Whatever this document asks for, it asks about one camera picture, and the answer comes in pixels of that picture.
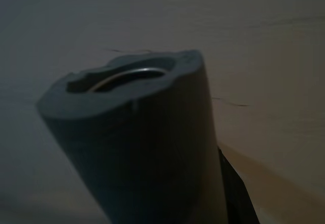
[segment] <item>circular opening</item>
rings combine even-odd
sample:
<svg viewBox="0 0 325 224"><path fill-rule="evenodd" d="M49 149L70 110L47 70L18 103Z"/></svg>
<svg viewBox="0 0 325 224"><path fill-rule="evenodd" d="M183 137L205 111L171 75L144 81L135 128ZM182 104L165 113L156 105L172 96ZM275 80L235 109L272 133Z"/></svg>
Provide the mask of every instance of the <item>circular opening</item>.
<svg viewBox="0 0 325 224"><path fill-rule="evenodd" d="M162 68L137 68L114 74L94 86L88 92L106 92L121 85L139 79L151 79L165 75L168 71Z"/></svg>

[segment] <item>black object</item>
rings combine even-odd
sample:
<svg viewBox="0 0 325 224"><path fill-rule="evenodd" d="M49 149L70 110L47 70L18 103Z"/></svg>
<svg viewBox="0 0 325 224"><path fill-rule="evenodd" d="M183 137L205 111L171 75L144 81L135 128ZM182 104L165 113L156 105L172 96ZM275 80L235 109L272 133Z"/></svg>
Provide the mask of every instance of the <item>black object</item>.
<svg viewBox="0 0 325 224"><path fill-rule="evenodd" d="M198 51L122 56L69 74L37 107L114 224L186 224L205 182L212 182L204 174L208 155L220 155L209 197L220 204L202 205L208 216L195 223L258 223L240 177L213 150L209 88Z"/></svg>

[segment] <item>white wall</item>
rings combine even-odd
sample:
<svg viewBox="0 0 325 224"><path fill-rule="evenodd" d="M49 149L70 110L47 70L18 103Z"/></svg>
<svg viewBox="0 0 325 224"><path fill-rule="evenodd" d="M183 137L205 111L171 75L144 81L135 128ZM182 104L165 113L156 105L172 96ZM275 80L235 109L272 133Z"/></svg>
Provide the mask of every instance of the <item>white wall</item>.
<svg viewBox="0 0 325 224"><path fill-rule="evenodd" d="M324 1L0 0L0 196L70 193L84 200L71 211L100 215L34 103L66 73L120 55L107 49L191 48L214 98L249 105L213 100L220 141L323 195Z"/></svg>

